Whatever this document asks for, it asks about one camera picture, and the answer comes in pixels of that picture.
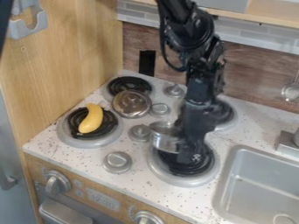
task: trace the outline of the small pot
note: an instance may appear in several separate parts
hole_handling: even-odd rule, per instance
[[[178,154],[177,145],[182,143],[178,137],[178,129],[171,122],[153,122],[149,125],[152,131],[153,146],[169,153]]]

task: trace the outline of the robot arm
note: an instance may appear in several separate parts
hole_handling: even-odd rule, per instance
[[[186,72],[187,93],[176,121],[183,141],[177,162],[189,164],[194,155],[204,157],[210,149],[205,135],[227,119],[232,111],[217,100],[223,91],[224,47],[214,33],[213,18],[190,0],[156,0],[160,14],[160,40],[166,63]],[[175,51],[181,66],[167,59],[165,46]]]

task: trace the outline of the faucet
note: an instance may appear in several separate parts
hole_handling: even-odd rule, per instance
[[[295,80],[282,88],[282,96],[287,102],[299,102],[299,71]],[[299,158],[299,129],[295,134],[283,130],[276,149]]]

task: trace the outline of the countertop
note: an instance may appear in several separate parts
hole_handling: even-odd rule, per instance
[[[138,74],[122,71],[122,75]],[[145,76],[144,78],[151,80],[155,87],[166,82]],[[213,132],[206,137],[206,141],[219,155],[220,169],[225,163],[229,150],[235,145],[246,145],[261,151],[280,154],[275,151],[275,143],[281,130],[295,132],[299,126],[299,115],[297,114],[226,96],[221,97],[234,106],[239,120],[233,128],[227,131]],[[157,98],[157,93],[153,98],[155,98],[154,101],[167,101],[167,99],[161,99],[161,97]],[[99,103],[105,108],[111,107],[102,97],[101,89],[94,91],[75,108],[82,107],[87,102]],[[146,121],[146,124],[152,122],[150,116]],[[136,124],[140,124],[138,119],[124,119],[125,129],[129,129]],[[108,146],[84,150],[62,143],[58,139],[56,126],[57,123],[55,122],[26,143],[23,147],[24,151],[167,213],[176,215],[190,223],[230,223],[221,219],[212,208],[212,196],[221,172],[216,179],[207,185],[196,188],[176,187],[164,183],[154,176],[145,159],[150,144],[129,141],[127,131],[124,131],[118,140]],[[127,152],[133,158],[132,169],[121,175],[106,172],[101,164],[103,158],[112,151]]]

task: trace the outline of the metal sink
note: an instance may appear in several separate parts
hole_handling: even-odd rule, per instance
[[[233,149],[213,207],[236,224],[299,224],[299,163],[249,147]]]

